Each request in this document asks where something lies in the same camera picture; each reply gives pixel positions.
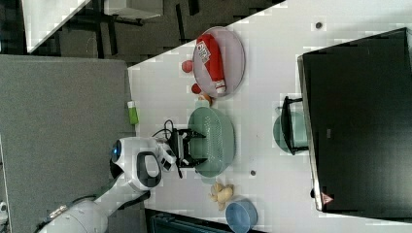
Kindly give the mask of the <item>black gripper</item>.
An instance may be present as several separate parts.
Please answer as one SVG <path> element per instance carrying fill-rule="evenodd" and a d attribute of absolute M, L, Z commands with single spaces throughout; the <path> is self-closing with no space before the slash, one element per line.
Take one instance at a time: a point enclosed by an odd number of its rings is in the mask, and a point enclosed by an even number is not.
<path fill-rule="evenodd" d="M 191 157 L 189 154 L 189 141 L 193 138 L 203 139 L 206 138 L 206 136 L 193 130 L 190 131 L 189 129 L 172 129 L 169 146 L 177 158 L 176 165 L 179 168 L 192 168 L 208 160 L 207 158 L 193 159 Z"/>

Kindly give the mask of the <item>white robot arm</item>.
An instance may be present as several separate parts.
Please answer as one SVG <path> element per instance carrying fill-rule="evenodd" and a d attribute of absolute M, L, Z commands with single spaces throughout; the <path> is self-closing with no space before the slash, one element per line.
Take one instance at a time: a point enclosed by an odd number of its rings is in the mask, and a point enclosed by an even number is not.
<path fill-rule="evenodd" d="M 79 198 L 51 212 L 35 233 L 105 233 L 109 217 L 133 201 L 142 201 L 159 185 L 164 172 L 200 164 L 200 159 L 190 157 L 189 142 L 203 137 L 194 130 L 173 129 L 168 139 L 117 140 L 111 162 L 120 168 L 120 174 L 114 183 L 99 195 Z"/>

